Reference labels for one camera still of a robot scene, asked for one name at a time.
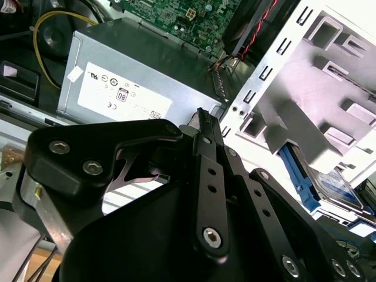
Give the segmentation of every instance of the barcode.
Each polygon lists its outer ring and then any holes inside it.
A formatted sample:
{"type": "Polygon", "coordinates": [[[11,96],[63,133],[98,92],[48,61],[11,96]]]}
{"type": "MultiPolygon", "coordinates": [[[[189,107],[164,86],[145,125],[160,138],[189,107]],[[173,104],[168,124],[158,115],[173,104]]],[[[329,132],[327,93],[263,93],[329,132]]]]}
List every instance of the barcode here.
{"type": "Polygon", "coordinates": [[[160,117],[161,117],[160,113],[157,113],[153,110],[150,112],[149,119],[160,119],[160,117]]]}

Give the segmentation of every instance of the motherboard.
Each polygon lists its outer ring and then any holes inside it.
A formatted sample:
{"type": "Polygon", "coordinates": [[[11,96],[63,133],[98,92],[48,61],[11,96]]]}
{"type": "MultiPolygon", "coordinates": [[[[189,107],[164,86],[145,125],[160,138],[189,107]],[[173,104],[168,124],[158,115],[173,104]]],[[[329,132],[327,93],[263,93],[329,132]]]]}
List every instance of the motherboard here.
{"type": "Polygon", "coordinates": [[[221,37],[241,0],[120,0],[118,5],[155,27],[219,58],[221,37]]]}

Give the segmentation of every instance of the cable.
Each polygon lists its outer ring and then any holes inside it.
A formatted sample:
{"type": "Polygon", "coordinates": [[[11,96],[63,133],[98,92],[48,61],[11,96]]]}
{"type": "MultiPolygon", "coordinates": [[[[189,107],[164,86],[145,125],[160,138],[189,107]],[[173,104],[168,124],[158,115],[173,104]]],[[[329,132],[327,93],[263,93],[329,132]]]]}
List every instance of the cable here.
{"type": "Polygon", "coordinates": [[[264,20],[269,16],[270,11],[277,5],[277,3],[278,3],[278,0],[274,0],[274,2],[271,4],[271,6],[268,8],[268,10],[266,10],[266,12],[264,13],[263,17],[260,19],[259,23],[257,24],[256,31],[255,31],[255,33],[253,33],[253,37],[252,37],[250,43],[246,46],[244,52],[240,56],[242,61],[244,60],[244,56],[248,52],[249,48],[256,41],[257,35],[261,31],[261,26],[263,25],[264,20]]]}
{"type": "Polygon", "coordinates": [[[48,18],[51,18],[53,16],[56,16],[56,15],[73,16],[75,18],[78,18],[78,19],[80,19],[82,21],[87,22],[90,25],[96,25],[97,23],[95,21],[93,21],[93,20],[85,17],[85,16],[82,16],[82,15],[74,13],[74,12],[67,12],[67,11],[51,11],[51,12],[47,12],[47,13],[43,14],[37,20],[37,22],[36,22],[36,24],[34,26],[34,32],[33,32],[33,46],[34,46],[34,51],[35,51],[36,58],[38,60],[39,66],[41,66],[41,69],[42,69],[43,73],[45,74],[45,76],[47,77],[47,80],[49,81],[49,83],[51,83],[52,86],[54,86],[55,88],[61,89],[61,86],[58,83],[56,83],[56,81],[52,78],[52,76],[49,73],[46,65],[44,64],[44,62],[42,60],[42,57],[41,57],[41,53],[39,52],[39,47],[38,47],[38,30],[39,30],[39,27],[42,25],[42,23],[44,23],[45,20],[47,20],[48,18]]]}
{"type": "Polygon", "coordinates": [[[227,56],[225,56],[223,59],[218,59],[217,61],[215,61],[214,63],[212,63],[212,64],[208,67],[207,71],[208,71],[208,72],[211,72],[211,71],[214,69],[214,67],[215,67],[215,69],[218,69],[219,67],[221,67],[221,65],[223,65],[223,64],[225,63],[225,61],[227,61],[227,60],[230,59],[230,58],[232,58],[232,56],[227,55],[227,56]]]}
{"type": "Polygon", "coordinates": [[[32,282],[33,279],[38,275],[38,277],[36,278],[35,282],[38,282],[42,276],[43,276],[43,273],[46,271],[47,269],[47,266],[48,264],[51,262],[53,256],[57,253],[58,251],[58,248],[55,246],[55,248],[53,248],[51,254],[46,258],[46,260],[38,267],[37,270],[35,270],[35,272],[30,276],[30,278],[28,279],[28,282],[32,282]]]}
{"type": "Polygon", "coordinates": [[[28,255],[26,256],[25,260],[23,261],[23,263],[21,264],[20,268],[18,269],[15,277],[13,278],[12,282],[16,282],[18,281],[18,278],[21,276],[22,272],[24,271],[26,265],[28,264],[31,256],[33,255],[35,249],[37,248],[38,244],[45,238],[46,236],[44,235],[41,235],[38,240],[35,242],[34,246],[31,248],[30,252],[28,253],[28,255]]]}

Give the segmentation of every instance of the bolt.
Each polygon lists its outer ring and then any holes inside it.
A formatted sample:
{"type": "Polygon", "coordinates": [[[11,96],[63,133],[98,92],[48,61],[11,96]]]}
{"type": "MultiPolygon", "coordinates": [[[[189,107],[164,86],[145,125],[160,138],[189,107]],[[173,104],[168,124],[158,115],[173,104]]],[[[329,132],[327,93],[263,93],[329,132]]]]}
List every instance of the bolt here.
{"type": "Polygon", "coordinates": [[[210,247],[217,249],[221,246],[221,236],[213,228],[210,228],[210,227],[205,228],[203,232],[203,236],[204,236],[206,243],[210,247]]]}
{"type": "Polygon", "coordinates": [[[88,160],[85,163],[83,163],[83,171],[86,172],[89,175],[100,175],[103,172],[103,167],[100,165],[100,163],[94,161],[94,160],[88,160]]]}
{"type": "Polygon", "coordinates": [[[355,275],[356,277],[360,277],[359,270],[355,267],[355,265],[353,265],[352,262],[347,260],[346,264],[347,264],[348,269],[350,269],[350,271],[353,273],[353,275],[355,275]]]}
{"type": "Polygon", "coordinates": [[[293,276],[294,278],[299,277],[299,269],[291,258],[289,258],[288,256],[282,256],[282,264],[291,276],[293,276]]]}
{"type": "Polygon", "coordinates": [[[42,188],[40,186],[38,186],[36,189],[35,189],[35,193],[34,193],[35,197],[38,199],[38,201],[41,200],[41,197],[42,197],[42,188]]]}
{"type": "Polygon", "coordinates": [[[69,147],[69,145],[65,143],[64,141],[56,140],[56,141],[52,141],[49,144],[49,149],[51,150],[51,152],[55,154],[64,155],[64,154],[69,153],[69,151],[71,150],[71,147],[69,147]]]}
{"type": "Polygon", "coordinates": [[[266,173],[266,172],[261,172],[261,175],[263,178],[265,178],[266,180],[269,180],[269,175],[266,173]]]}
{"type": "Polygon", "coordinates": [[[343,267],[339,264],[339,262],[337,260],[331,260],[331,263],[334,267],[334,269],[336,270],[336,272],[342,276],[342,277],[346,277],[346,272],[345,270],[343,269],[343,267]]]}
{"type": "Polygon", "coordinates": [[[229,154],[232,155],[233,157],[237,156],[237,153],[233,149],[229,148],[228,151],[229,151],[229,154]]]}
{"type": "Polygon", "coordinates": [[[203,137],[202,140],[205,141],[205,143],[211,144],[211,140],[209,138],[203,137]]]}

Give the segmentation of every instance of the sticker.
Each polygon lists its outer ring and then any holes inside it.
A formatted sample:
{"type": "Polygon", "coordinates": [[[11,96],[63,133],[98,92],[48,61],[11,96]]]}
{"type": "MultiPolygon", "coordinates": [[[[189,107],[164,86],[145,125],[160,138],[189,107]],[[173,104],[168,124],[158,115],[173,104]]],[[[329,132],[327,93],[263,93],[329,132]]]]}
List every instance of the sticker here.
{"type": "Polygon", "coordinates": [[[113,120],[125,121],[163,119],[172,100],[88,63],[78,104],[113,120]]]}
{"type": "Polygon", "coordinates": [[[2,74],[7,78],[16,78],[17,70],[15,68],[12,68],[11,66],[4,66],[4,71],[2,74]]]}
{"type": "Polygon", "coordinates": [[[319,178],[321,180],[321,183],[326,188],[333,190],[343,196],[356,200],[356,198],[351,193],[350,188],[346,184],[345,180],[336,170],[332,170],[328,174],[320,173],[319,178]]]}
{"type": "Polygon", "coordinates": [[[83,74],[83,70],[79,66],[75,66],[66,78],[75,83],[81,74],[83,74]]]}
{"type": "Polygon", "coordinates": [[[14,14],[17,11],[17,6],[12,0],[4,0],[4,4],[0,9],[3,14],[14,14]]]}

